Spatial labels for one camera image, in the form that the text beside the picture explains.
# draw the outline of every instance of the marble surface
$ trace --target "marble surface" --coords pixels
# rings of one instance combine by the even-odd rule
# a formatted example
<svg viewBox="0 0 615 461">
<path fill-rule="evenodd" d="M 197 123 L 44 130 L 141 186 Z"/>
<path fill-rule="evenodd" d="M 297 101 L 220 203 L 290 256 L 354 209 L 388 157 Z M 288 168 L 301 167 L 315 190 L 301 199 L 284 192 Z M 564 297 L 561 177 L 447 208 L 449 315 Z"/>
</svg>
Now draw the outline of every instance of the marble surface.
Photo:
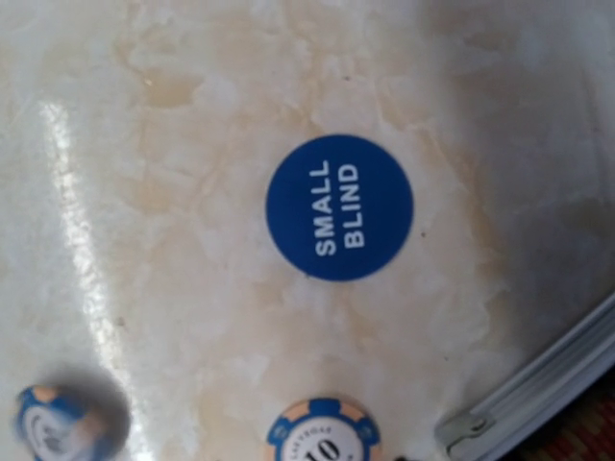
<svg viewBox="0 0 615 461">
<path fill-rule="evenodd" d="M 128 396 L 122 460 L 259 459 L 324 393 L 385 460 L 440 458 L 437 422 L 613 285 L 614 77 L 611 0 L 0 0 L 0 420 L 88 367 Z M 298 273 L 263 216 L 326 133 L 416 195 L 359 282 Z"/>
</svg>

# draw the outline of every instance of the metal strip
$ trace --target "metal strip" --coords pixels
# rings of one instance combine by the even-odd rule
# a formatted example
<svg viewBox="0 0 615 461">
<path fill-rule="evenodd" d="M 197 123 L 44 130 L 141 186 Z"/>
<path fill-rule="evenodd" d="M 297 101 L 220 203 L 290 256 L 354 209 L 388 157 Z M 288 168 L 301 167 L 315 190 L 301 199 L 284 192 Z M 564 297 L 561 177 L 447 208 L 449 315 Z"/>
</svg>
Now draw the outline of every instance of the metal strip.
<svg viewBox="0 0 615 461">
<path fill-rule="evenodd" d="M 504 386 L 436 429 L 455 461 L 495 461 L 615 365 L 615 293 Z"/>
</svg>

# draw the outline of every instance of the blue and orange poker chip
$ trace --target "blue and orange poker chip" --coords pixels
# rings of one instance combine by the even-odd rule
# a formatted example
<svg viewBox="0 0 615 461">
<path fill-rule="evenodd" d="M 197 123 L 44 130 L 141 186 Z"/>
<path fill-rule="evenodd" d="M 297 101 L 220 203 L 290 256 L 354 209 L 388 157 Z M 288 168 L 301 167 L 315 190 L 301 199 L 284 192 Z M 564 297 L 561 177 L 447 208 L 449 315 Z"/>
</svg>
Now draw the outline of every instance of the blue and orange poker chip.
<svg viewBox="0 0 615 461">
<path fill-rule="evenodd" d="M 33 386 L 17 398 L 15 430 L 36 461 L 104 461 L 111 444 L 102 420 L 58 389 Z"/>
<path fill-rule="evenodd" d="M 303 400 L 269 430 L 265 461 L 381 461 L 381 436 L 374 420 L 350 400 Z"/>
</svg>

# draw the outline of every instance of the silver metal frame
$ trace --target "silver metal frame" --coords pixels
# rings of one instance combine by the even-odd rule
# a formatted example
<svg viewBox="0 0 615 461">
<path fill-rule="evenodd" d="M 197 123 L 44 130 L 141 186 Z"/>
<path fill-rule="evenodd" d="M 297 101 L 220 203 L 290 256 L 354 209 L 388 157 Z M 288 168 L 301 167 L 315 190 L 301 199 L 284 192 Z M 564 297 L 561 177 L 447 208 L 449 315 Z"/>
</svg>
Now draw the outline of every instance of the silver metal frame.
<svg viewBox="0 0 615 461">
<path fill-rule="evenodd" d="M 436 429 L 455 461 L 495 461 L 615 365 L 615 293 L 500 389 Z"/>
</svg>

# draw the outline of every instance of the marble tile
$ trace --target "marble tile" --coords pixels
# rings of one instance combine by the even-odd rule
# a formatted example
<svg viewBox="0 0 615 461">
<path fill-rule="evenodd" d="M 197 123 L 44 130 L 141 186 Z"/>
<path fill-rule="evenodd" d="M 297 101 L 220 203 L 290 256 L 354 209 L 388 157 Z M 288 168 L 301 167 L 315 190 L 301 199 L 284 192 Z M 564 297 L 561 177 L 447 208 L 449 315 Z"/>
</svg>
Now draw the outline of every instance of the marble tile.
<svg viewBox="0 0 615 461">
<path fill-rule="evenodd" d="M 128 396 L 120 459 L 258 459 L 323 393 L 385 459 L 439 459 L 437 422 L 613 284 L 614 43 L 609 0 L 0 1 L 0 417 L 87 367 Z M 263 216 L 326 133 L 416 195 L 353 283 L 290 267 Z"/>
</svg>

